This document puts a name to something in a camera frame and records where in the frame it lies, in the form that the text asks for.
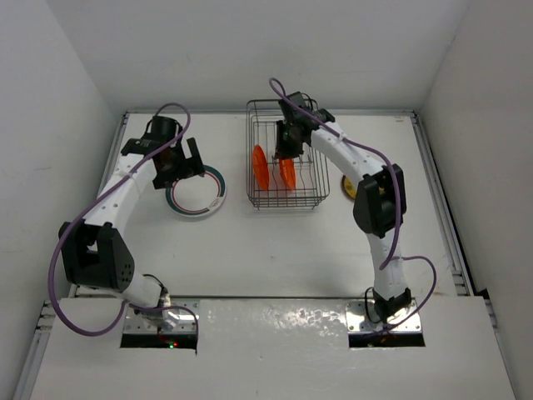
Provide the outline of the orange plate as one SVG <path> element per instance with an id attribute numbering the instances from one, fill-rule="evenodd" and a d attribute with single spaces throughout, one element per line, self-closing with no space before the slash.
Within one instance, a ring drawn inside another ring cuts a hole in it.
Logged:
<path id="1" fill-rule="evenodd" d="M 265 152 L 260 145 L 255 145 L 252 151 L 252 166 L 257 184 L 261 190 L 268 190 L 270 175 Z"/>
<path id="2" fill-rule="evenodd" d="M 279 160 L 281 179 L 288 190 L 296 189 L 296 170 L 291 158 L 281 158 Z"/>

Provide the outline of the yellow brown plate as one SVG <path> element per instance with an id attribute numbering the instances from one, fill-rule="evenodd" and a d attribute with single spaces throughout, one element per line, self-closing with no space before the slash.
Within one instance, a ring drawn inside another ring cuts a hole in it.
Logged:
<path id="1" fill-rule="evenodd" d="M 352 201 L 356 199 L 356 188 L 346 175 L 341 178 L 341 189 L 347 198 Z"/>

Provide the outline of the wire dish rack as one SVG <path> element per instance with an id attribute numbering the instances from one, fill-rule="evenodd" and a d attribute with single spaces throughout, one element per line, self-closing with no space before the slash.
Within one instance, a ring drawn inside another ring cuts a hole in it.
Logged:
<path id="1" fill-rule="evenodd" d="M 282 119 L 283 114 L 276 99 L 255 99 L 247 103 L 246 186 L 248 200 L 259 210 L 268 208 L 313 209 L 330 193 L 326 157 L 304 144 L 303 154 L 292 160 L 295 172 L 290 173 L 287 178 L 295 181 L 295 187 L 288 187 L 281 175 L 280 160 L 275 156 L 277 123 Z M 260 186 L 253 168 L 253 150 L 256 146 L 262 149 L 266 157 L 269 183 L 267 188 Z"/>

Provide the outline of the white plate green rim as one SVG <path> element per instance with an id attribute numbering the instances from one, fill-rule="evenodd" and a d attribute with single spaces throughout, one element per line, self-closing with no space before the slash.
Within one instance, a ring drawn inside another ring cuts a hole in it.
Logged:
<path id="1" fill-rule="evenodd" d="M 227 196 L 227 184 L 214 167 L 205 173 L 175 181 L 165 192 L 169 208 L 182 218 L 206 218 L 215 213 Z"/>

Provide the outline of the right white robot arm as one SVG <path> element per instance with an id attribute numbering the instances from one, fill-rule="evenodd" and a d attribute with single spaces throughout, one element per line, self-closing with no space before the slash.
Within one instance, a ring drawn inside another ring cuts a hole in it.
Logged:
<path id="1" fill-rule="evenodd" d="M 402 267 L 400 230 L 406 212 L 402 169 L 372 148 L 352 141 L 326 109 L 311 110 L 301 92 L 281 96 L 276 156 L 294 158 L 307 145 L 356 185 L 353 217 L 367 237 L 374 267 L 375 323 L 411 304 Z"/>

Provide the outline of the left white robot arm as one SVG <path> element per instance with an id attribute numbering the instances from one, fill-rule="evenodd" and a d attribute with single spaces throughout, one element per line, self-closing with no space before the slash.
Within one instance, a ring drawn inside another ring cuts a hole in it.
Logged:
<path id="1" fill-rule="evenodd" d="M 183 141 L 184 132 L 173 118 L 153 117 L 140 138 L 126 142 L 96 205 L 79 222 L 63 224 L 62 262 L 70 283 L 106 290 L 141 308 L 158 307 L 162 285 L 136 270 L 123 235 L 146 188 L 167 189 L 204 175 L 196 141 Z"/>

